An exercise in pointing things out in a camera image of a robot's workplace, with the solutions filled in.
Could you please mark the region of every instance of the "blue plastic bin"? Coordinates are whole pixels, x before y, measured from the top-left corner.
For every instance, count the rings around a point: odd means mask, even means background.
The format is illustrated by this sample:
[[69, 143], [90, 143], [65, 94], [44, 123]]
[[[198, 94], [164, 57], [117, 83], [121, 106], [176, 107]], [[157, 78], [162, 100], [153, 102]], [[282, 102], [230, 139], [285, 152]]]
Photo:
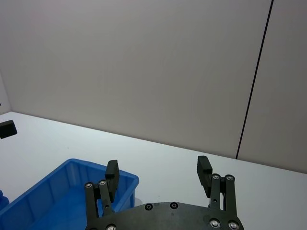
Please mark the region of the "blue plastic bin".
[[[106, 166], [70, 159], [0, 210], [0, 230], [84, 230], [84, 184], [105, 179]], [[115, 212], [134, 207], [136, 175], [119, 171]], [[101, 202], [97, 201], [99, 216]]]

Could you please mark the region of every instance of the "bolt head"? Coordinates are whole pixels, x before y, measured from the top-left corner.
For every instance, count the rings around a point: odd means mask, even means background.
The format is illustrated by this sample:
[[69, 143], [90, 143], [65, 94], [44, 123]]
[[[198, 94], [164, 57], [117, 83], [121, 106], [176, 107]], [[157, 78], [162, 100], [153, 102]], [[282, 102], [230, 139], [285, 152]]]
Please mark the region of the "bolt head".
[[226, 179], [229, 180], [229, 181], [233, 181], [234, 180], [234, 178], [232, 176], [227, 176]]
[[105, 184], [106, 184], [106, 181], [103, 180], [103, 181], [99, 182], [99, 184], [100, 184], [100, 185], [105, 185]]
[[106, 230], [116, 230], [115, 225], [109, 225], [107, 226]]
[[230, 229], [232, 229], [232, 230], [238, 230], [238, 229], [239, 229], [238, 224], [237, 224], [237, 223], [234, 223], [234, 222], [230, 222], [230, 223], [229, 223], [229, 227], [230, 227]]
[[93, 186], [92, 183], [87, 183], [87, 184], [85, 185], [86, 188], [90, 188], [90, 187], [92, 187], [92, 186]]
[[210, 225], [214, 228], [220, 227], [220, 222], [216, 219], [210, 220]]

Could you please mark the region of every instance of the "gray wall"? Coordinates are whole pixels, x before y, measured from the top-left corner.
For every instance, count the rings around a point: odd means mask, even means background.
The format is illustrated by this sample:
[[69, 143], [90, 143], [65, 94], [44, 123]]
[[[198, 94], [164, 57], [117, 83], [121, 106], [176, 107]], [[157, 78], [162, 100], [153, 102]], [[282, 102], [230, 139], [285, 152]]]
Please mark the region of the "gray wall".
[[274, 2], [239, 159], [307, 173], [307, 2]]
[[0, 114], [7, 113], [11, 110], [11, 106], [6, 94], [6, 90], [2, 81], [2, 76], [0, 72]]
[[235, 157], [268, 0], [2, 0], [12, 109]]

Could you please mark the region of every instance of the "black object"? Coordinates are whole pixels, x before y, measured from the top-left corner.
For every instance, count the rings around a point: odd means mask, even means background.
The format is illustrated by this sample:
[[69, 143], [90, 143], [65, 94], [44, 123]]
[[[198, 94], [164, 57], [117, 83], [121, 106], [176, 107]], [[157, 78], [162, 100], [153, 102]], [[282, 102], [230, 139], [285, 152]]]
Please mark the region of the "black object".
[[114, 202], [115, 192], [119, 182], [117, 160], [109, 161], [106, 168], [106, 179], [98, 184], [85, 184], [86, 219], [87, 223], [98, 218], [97, 200], [101, 199], [104, 216], [113, 214], [111, 204]]
[[13, 120], [0, 123], [0, 138], [8, 138], [17, 134], [16, 126]]
[[[221, 177], [212, 174], [212, 167], [205, 156], [198, 157], [197, 173], [207, 197], [210, 198], [208, 207], [165, 202], [141, 205], [113, 213], [112, 210], [104, 208], [109, 205], [110, 196], [115, 194], [107, 193], [106, 188], [109, 185], [114, 188], [114, 184], [117, 187], [116, 176], [119, 176], [119, 173], [117, 174], [119, 171], [118, 165], [116, 169], [114, 162], [108, 163], [109, 167], [113, 176], [109, 178], [108, 183], [102, 180], [99, 186], [89, 186], [92, 183], [85, 185], [87, 214], [85, 230], [244, 230], [236, 215], [234, 176]], [[220, 209], [220, 193], [224, 195], [223, 210]], [[98, 217], [96, 205], [96, 200], [99, 198], [103, 205], [102, 217]]]

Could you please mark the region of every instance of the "screw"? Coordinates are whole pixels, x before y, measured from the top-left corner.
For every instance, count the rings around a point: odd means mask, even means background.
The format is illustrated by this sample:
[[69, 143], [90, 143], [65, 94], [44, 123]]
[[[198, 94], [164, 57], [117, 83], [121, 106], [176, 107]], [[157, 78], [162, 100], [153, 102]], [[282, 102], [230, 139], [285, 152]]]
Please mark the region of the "screw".
[[147, 204], [147, 205], [145, 205], [145, 209], [146, 209], [147, 211], [150, 211], [150, 210], [153, 209], [153, 205], [152, 205], [152, 204]]
[[99, 184], [100, 184], [100, 185], [105, 185], [105, 184], [106, 184], [106, 181], [103, 180], [103, 181], [99, 182]]
[[116, 227], [113, 224], [107, 226], [107, 228], [106, 228], [106, 230], [115, 230], [115, 229], [116, 229]]
[[234, 180], [234, 178], [233, 178], [232, 176], [227, 176], [226, 178], [227, 178], [227, 180], [229, 180], [229, 181], [233, 181], [233, 180]]
[[171, 206], [172, 209], [178, 208], [178, 204], [176, 202], [171, 203], [170, 206]]
[[214, 227], [214, 228], [220, 227], [220, 222], [219, 222], [218, 220], [216, 220], [216, 219], [210, 220], [210, 224], [211, 224], [211, 226]]
[[92, 183], [87, 183], [87, 184], [85, 185], [86, 188], [90, 188], [90, 187], [92, 187], [92, 186], [93, 186]]
[[232, 230], [237, 230], [237, 229], [239, 229], [238, 224], [235, 223], [235, 222], [230, 222], [228, 226], [229, 226], [230, 229], [232, 229]]

